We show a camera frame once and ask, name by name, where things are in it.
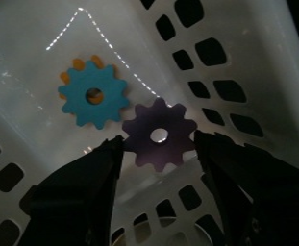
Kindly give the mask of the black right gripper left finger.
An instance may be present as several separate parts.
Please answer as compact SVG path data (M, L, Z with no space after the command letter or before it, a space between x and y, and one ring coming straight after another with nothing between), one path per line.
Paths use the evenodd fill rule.
M116 136L40 182L17 246L109 246L121 159Z

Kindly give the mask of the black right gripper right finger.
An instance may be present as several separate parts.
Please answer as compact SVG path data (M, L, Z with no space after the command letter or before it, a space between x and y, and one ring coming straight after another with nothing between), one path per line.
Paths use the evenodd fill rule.
M299 169L200 131L193 143L227 246L299 246Z

